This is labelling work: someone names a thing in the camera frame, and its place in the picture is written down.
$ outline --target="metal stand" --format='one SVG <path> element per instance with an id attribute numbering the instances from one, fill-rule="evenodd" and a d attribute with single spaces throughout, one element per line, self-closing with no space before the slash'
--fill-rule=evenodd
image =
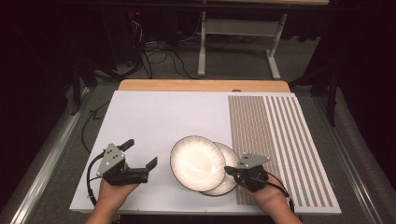
<path id="1" fill-rule="evenodd" d="M 205 37 L 206 34 L 219 35 L 258 35 L 258 36 L 272 36 L 273 46 L 267 49 L 266 58 L 270 65 L 273 79 L 280 79 L 280 74 L 277 69 L 274 58 L 277 45 L 282 35 L 283 27 L 285 26 L 287 14 L 282 14 L 279 21 L 236 21 L 236 20 L 215 20 L 207 19 L 206 12 L 202 12 L 201 22 L 201 47 L 198 61 L 198 76 L 205 76 L 206 67 L 206 48 Z"/>

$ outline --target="wooden edge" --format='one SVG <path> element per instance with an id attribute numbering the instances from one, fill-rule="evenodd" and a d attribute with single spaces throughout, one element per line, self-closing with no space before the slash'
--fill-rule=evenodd
<path id="1" fill-rule="evenodd" d="M 125 79 L 119 91 L 267 91 L 290 92 L 281 80 Z"/>
<path id="2" fill-rule="evenodd" d="M 237 3 L 308 5 L 308 6 L 327 6 L 330 3 L 329 0 L 207 0 L 207 2 L 237 2 Z"/>

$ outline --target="robotic arm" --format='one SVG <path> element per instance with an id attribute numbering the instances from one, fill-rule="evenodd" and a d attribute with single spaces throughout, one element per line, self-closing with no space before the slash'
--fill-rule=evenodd
<path id="1" fill-rule="evenodd" d="M 225 166 L 224 170 L 227 175 L 233 176 L 233 179 L 238 185 L 241 185 L 253 193 L 265 188 L 266 186 L 279 189 L 289 202 L 290 210 L 294 212 L 293 200 L 289 196 L 289 193 L 285 186 L 283 186 L 282 182 L 278 180 L 279 183 L 281 183 L 282 188 L 278 185 L 268 182 L 268 175 L 276 178 L 276 176 L 266 172 L 262 166 L 263 163 L 266 163 L 269 160 L 269 157 L 258 156 L 254 154 L 244 154 L 242 159 L 238 161 L 235 167 Z"/>
<path id="2" fill-rule="evenodd" d="M 87 189 L 88 197 L 91 198 L 93 205 L 96 205 L 96 199 L 91 189 L 91 168 L 94 163 L 102 159 L 99 165 L 98 171 L 96 172 L 97 177 L 104 178 L 110 185 L 123 186 L 130 184 L 148 183 L 149 172 L 157 166 L 157 157 L 146 164 L 145 168 L 129 168 L 125 167 L 125 155 L 122 151 L 126 151 L 128 148 L 134 145 L 134 139 L 130 139 L 119 147 L 114 144 L 108 144 L 104 151 L 96 156 L 90 163 L 87 171 Z"/>

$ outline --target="black curtain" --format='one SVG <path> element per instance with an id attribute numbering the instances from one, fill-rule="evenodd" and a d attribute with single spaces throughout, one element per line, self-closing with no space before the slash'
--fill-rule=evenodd
<path id="1" fill-rule="evenodd" d="M 339 86 L 361 135 L 396 189 L 396 6 L 375 1 L 340 66 Z"/>
<path id="2" fill-rule="evenodd" d="M 67 103 L 71 58 L 45 1 L 2 1 L 1 198 L 3 209 Z"/>

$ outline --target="paper plate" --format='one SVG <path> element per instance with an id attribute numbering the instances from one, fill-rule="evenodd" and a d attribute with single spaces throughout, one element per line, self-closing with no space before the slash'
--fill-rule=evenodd
<path id="1" fill-rule="evenodd" d="M 225 159 L 219 147 L 201 136 L 179 140 L 171 152 L 171 168 L 177 180 L 196 191 L 214 189 L 224 179 Z"/>
<path id="2" fill-rule="evenodd" d="M 239 158 L 236 155 L 236 153 L 230 147 L 227 147 L 222 143 L 215 142 L 215 144 L 221 150 L 221 152 L 225 158 L 226 165 L 235 167 L 235 165 L 239 161 Z M 202 193 L 205 195 L 209 195 L 209 196 L 220 196 L 220 195 L 224 195 L 224 194 L 230 192 L 231 190 L 233 190 L 236 187 L 236 185 L 237 184 L 233 180 L 233 176 L 226 174 L 220 185 L 218 185 L 216 188 L 214 188 L 212 190 L 204 191 Z"/>

